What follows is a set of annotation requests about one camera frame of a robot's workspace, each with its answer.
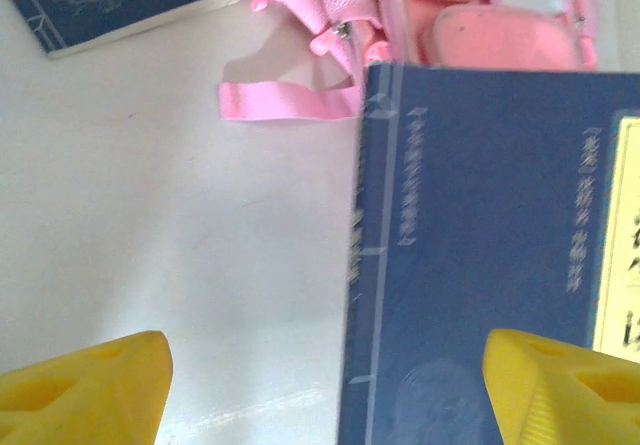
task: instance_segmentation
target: white table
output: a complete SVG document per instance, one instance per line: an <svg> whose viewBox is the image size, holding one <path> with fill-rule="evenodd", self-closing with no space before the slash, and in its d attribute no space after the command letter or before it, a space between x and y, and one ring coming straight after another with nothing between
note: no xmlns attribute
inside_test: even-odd
<svg viewBox="0 0 640 445"><path fill-rule="evenodd" d="M0 371L159 329L158 444L334 441L356 123L216 103L223 76L340 80L287 17L240 4L50 62L0 0Z"/></svg>

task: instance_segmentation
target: pink strap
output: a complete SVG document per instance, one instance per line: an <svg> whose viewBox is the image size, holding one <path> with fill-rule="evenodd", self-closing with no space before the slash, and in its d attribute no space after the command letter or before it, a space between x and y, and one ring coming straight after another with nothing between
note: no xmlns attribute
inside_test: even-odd
<svg viewBox="0 0 640 445"><path fill-rule="evenodd" d="M223 82L219 99L225 120L342 120L359 115L362 88L315 91L292 82Z"/></svg>

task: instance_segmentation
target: yellow label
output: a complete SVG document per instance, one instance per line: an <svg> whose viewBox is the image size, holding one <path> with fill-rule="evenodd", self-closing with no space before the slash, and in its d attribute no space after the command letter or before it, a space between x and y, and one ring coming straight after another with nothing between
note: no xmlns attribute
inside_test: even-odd
<svg viewBox="0 0 640 445"><path fill-rule="evenodd" d="M593 348L640 362L640 118L620 121Z"/></svg>

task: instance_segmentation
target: yellow plastic object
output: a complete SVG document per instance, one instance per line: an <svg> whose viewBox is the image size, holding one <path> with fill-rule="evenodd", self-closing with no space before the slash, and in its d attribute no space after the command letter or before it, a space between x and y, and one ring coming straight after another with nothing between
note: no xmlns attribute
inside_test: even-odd
<svg viewBox="0 0 640 445"><path fill-rule="evenodd" d="M152 445L172 369L142 332L0 375L0 445Z"/></svg>
<svg viewBox="0 0 640 445"><path fill-rule="evenodd" d="M483 372L505 445L640 444L640 365L494 330Z"/></svg>

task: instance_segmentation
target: pink backpack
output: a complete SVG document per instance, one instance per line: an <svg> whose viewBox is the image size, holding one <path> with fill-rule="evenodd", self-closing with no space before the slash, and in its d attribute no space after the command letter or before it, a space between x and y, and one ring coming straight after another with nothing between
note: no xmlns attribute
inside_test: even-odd
<svg viewBox="0 0 640 445"><path fill-rule="evenodd" d="M342 89L285 82L222 83L225 119L357 116L366 65L390 60L433 66L593 70L597 0L253 0L291 10L313 34L309 47L330 53L351 75Z"/></svg>

